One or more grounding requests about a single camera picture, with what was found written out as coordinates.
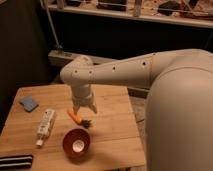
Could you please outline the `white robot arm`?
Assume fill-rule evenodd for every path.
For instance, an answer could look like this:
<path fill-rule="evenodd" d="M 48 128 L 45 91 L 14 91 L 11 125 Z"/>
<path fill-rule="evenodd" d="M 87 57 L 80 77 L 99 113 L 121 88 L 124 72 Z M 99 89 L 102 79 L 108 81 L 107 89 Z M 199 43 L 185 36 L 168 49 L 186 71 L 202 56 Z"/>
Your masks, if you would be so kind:
<path fill-rule="evenodd" d="M 60 77 L 74 110 L 96 108 L 93 84 L 147 88 L 147 171 L 213 171 L 213 53 L 173 50 L 100 65 L 82 55 Z"/>

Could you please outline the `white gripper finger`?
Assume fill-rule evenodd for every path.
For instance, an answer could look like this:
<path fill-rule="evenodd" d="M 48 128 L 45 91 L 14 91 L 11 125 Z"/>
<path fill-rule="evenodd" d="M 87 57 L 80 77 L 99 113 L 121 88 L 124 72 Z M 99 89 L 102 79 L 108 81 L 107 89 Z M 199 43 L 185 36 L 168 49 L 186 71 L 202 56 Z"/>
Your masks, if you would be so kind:
<path fill-rule="evenodd" d="M 97 107 L 96 107 L 96 105 L 91 104 L 91 105 L 90 105 L 90 109 L 91 109 L 95 114 L 97 114 Z"/>
<path fill-rule="evenodd" d="M 77 107 L 75 107 L 75 106 L 73 107 L 73 111 L 74 111 L 75 115 L 78 114 L 79 109 L 80 109 L 80 107 L 78 107 L 78 106 Z"/>

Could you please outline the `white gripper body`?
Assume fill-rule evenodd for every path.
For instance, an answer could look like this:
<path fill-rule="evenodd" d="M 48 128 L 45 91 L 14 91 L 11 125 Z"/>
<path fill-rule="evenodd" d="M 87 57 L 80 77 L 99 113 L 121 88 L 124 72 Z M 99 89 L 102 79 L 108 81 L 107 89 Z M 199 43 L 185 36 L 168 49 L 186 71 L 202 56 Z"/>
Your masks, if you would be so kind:
<path fill-rule="evenodd" d="M 75 108 L 93 105 L 93 92 L 89 84 L 72 86 L 71 90 L 73 105 Z"/>

